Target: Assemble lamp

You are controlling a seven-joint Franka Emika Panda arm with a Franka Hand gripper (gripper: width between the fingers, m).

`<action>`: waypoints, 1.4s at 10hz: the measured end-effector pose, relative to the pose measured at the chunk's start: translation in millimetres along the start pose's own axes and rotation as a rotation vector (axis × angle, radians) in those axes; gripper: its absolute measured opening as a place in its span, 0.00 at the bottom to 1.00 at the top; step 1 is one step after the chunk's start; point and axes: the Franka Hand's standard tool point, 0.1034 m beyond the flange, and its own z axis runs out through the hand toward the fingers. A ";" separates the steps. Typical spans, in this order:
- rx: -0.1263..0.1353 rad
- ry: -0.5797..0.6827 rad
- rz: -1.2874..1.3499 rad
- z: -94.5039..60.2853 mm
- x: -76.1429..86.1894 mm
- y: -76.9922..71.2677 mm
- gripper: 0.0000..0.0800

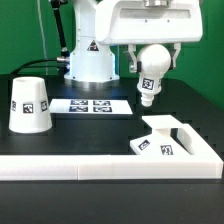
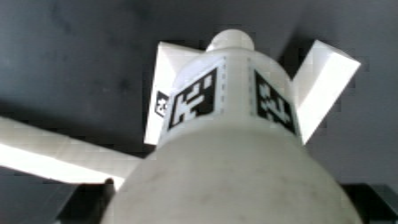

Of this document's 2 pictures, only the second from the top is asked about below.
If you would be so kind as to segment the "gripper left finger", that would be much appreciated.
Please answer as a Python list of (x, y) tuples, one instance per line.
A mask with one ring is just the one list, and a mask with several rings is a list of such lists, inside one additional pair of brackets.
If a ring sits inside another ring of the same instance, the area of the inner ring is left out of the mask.
[(114, 179), (81, 184), (58, 214), (56, 224), (100, 224), (116, 194)]

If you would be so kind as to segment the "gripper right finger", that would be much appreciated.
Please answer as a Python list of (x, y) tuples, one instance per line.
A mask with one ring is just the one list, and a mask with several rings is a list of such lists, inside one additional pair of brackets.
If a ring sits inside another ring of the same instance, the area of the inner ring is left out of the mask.
[(342, 185), (365, 224), (398, 224), (398, 193), (384, 184)]

